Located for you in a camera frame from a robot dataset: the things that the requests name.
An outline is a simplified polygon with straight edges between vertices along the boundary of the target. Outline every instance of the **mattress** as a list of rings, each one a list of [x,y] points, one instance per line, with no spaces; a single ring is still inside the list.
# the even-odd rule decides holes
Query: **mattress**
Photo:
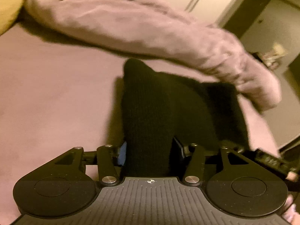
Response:
[[[85,151],[123,140],[122,70],[131,57],[156,71],[216,81],[174,62],[93,47],[36,23],[18,22],[0,37],[0,224],[19,215],[12,190],[19,178],[75,146]],[[261,115],[238,97],[252,149],[275,156]],[[97,178],[97,169],[87,169]]]

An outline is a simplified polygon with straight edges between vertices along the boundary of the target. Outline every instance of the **black cloth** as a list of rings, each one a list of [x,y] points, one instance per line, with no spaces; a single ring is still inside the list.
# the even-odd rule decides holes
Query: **black cloth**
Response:
[[[123,176],[168,176],[173,137],[207,150],[217,150],[220,140],[249,148],[233,85],[158,73],[137,59],[124,65],[122,119],[127,142]]]

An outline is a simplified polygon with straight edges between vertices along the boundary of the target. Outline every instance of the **silver bolt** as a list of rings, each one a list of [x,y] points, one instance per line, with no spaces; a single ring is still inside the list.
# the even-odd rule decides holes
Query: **silver bolt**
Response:
[[[187,177],[185,177],[184,180],[187,183],[190,183],[190,184],[195,184],[195,183],[198,183],[200,181],[200,179],[196,176],[187,176]]]
[[[106,184],[113,184],[116,181],[117,181],[117,179],[113,176],[106,176],[102,179],[102,182],[104,182]]]

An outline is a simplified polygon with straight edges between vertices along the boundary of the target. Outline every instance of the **white crosshair symbol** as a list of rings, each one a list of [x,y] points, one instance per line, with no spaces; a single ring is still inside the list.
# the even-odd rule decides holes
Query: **white crosshair symbol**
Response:
[[[157,182],[157,181],[154,181],[153,179],[149,179],[147,182],[152,184],[152,183]]]

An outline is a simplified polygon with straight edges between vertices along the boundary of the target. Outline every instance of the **ribbed knit fabric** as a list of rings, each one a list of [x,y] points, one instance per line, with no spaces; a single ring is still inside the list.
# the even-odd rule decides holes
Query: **ribbed knit fabric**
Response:
[[[219,89],[224,104],[237,108],[235,112],[230,106],[219,109],[222,103],[212,103],[218,101],[213,97],[217,92],[214,87]],[[234,86],[228,84],[201,84],[193,79],[157,73],[140,60],[129,59],[124,66],[122,99],[127,142],[122,176],[168,176],[173,137],[183,144],[196,143],[207,150],[218,149],[221,139],[241,140],[248,147],[245,122],[232,89]],[[218,115],[223,121],[217,121]],[[222,122],[232,125],[227,126],[233,128],[229,137],[222,129],[225,127]],[[215,127],[221,128],[218,134]]]

